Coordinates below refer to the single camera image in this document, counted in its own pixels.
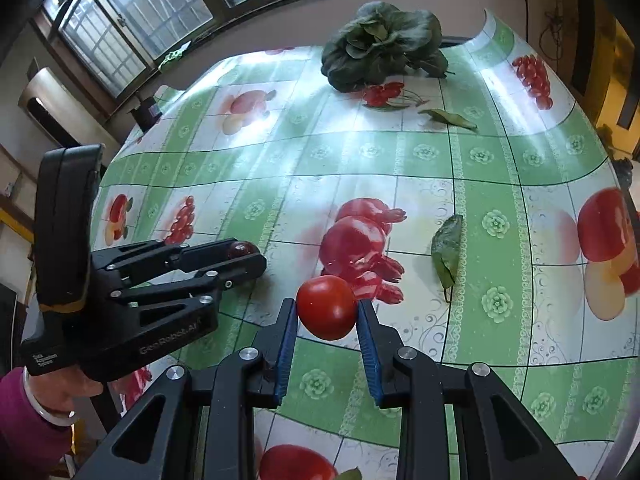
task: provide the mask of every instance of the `table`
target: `table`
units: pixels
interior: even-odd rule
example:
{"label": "table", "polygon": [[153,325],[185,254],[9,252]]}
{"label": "table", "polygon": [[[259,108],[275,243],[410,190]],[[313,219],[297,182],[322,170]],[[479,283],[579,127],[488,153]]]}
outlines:
{"label": "table", "polygon": [[[225,59],[185,92],[163,88],[161,120],[144,135],[134,129],[104,175],[92,247],[167,237],[258,245],[264,276],[226,293],[218,330],[173,355],[203,368],[249,345],[281,300],[321,272],[319,246],[341,205],[375,198],[382,209],[403,210],[384,246],[404,267],[397,288],[375,272],[358,282],[372,290],[380,321],[438,362],[489,364],[588,478],[616,438],[636,370],[637,299],[620,296],[617,277],[635,252],[613,277],[592,261],[615,245],[593,237],[587,218],[597,192],[613,188],[604,195],[615,202],[612,165],[542,63],[553,104],[538,107],[512,63],[534,51],[486,15],[476,38],[444,49],[453,72],[446,79],[388,79],[403,84],[404,108],[335,91],[320,73],[319,47]],[[459,113],[478,129],[437,123],[418,104]],[[189,204],[190,227],[172,234]],[[449,307],[430,246],[453,213],[465,222]],[[176,271],[154,283],[184,277]],[[358,466],[366,480],[395,478],[400,413],[374,405],[355,332],[327,343],[301,325],[298,336],[283,405],[255,413],[260,446],[296,444],[338,472]]]}

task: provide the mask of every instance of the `black object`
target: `black object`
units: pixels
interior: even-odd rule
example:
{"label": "black object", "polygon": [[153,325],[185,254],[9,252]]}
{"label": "black object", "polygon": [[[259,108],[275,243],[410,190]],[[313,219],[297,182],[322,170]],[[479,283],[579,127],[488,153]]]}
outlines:
{"label": "black object", "polygon": [[445,404],[454,409],[462,480],[577,478],[488,365],[461,370],[405,347],[396,329],[380,325],[370,300],[358,304],[358,339],[376,404],[402,407],[397,480],[449,478]]}
{"label": "black object", "polygon": [[140,106],[132,108],[130,113],[133,115],[138,126],[140,126],[142,132],[146,133],[160,120],[162,112],[153,97],[147,97],[146,99],[138,98],[138,100],[140,101]]}
{"label": "black object", "polygon": [[[34,263],[40,317],[20,354],[31,375],[79,364],[116,380],[218,326],[224,290],[262,275],[255,252],[227,256],[228,238],[200,246],[139,242],[89,252],[100,146],[47,153],[38,175]],[[133,288],[174,269],[188,280]]]}
{"label": "black object", "polygon": [[204,370],[169,367],[82,466],[77,480],[186,480],[196,469],[200,410],[209,406],[205,479],[254,480],[253,408],[277,408],[286,393],[296,304],[284,300],[276,323],[251,347]]}

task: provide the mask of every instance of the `dried leaf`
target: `dried leaf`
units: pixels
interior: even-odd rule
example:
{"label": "dried leaf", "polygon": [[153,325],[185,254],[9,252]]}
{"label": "dried leaf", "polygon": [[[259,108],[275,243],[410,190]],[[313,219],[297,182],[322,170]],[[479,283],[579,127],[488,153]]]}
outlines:
{"label": "dried leaf", "polygon": [[469,130],[477,130],[478,125],[473,124],[471,121],[466,120],[460,114],[452,114],[438,108],[422,108],[418,110],[419,114],[429,114],[434,121],[444,124],[452,124],[453,126],[460,126],[461,128],[468,128]]}
{"label": "dried leaf", "polygon": [[444,221],[431,239],[431,259],[444,290],[456,283],[461,236],[462,215],[453,215]]}
{"label": "dried leaf", "polygon": [[347,469],[347,471],[340,473],[334,477],[334,480],[362,480],[362,473],[355,467],[354,469]]}

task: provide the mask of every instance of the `leafy green vegetable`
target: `leafy green vegetable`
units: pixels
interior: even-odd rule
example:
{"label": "leafy green vegetable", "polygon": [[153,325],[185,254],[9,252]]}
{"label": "leafy green vegetable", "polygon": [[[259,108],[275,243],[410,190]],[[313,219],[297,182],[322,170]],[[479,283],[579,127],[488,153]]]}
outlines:
{"label": "leafy green vegetable", "polygon": [[460,261],[460,237],[462,236],[462,215],[453,215],[444,221],[431,239],[431,260],[442,284],[447,303],[447,289],[456,283]]}
{"label": "leafy green vegetable", "polygon": [[382,84],[405,67],[446,77],[449,64],[439,50],[441,42],[440,22],[428,10],[404,12],[369,2],[324,46],[322,74],[340,92]]}
{"label": "leafy green vegetable", "polygon": [[460,126],[461,128],[468,128],[469,130],[477,130],[478,125],[473,124],[471,121],[467,121],[460,114],[451,114],[438,108],[419,108],[419,114],[429,114],[434,121],[445,124],[452,124],[453,126]]}
{"label": "leafy green vegetable", "polygon": [[362,480],[362,473],[356,467],[354,469],[347,469],[347,471],[340,473],[334,480]]}

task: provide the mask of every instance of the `wall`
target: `wall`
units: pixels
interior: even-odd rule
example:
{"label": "wall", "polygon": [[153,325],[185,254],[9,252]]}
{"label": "wall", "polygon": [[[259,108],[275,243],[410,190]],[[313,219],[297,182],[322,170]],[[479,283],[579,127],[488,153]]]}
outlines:
{"label": "wall", "polygon": [[53,70],[89,113],[95,116],[97,111],[49,55],[31,25],[27,25],[0,66],[0,144],[31,173],[37,174],[42,155],[57,146],[17,105],[28,82],[27,68],[34,57],[41,67]]}
{"label": "wall", "polygon": [[[373,0],[301,0],[269,10],[232,27],[191,52],[167,74],[161,74],[141,89],[148,97],[161,85],[185,89],[214,63],[229,56],[283,46],[324,44],[362,4]],[[402,10],[429,9],[440,20],[446,36],[472,38],[484,24],[484,8],[490,9],[523,38],[526,34],[525,0],[383,0]],[[137,99],[126,103],[105,125],[122,142],[134,121],[128,110]]]}

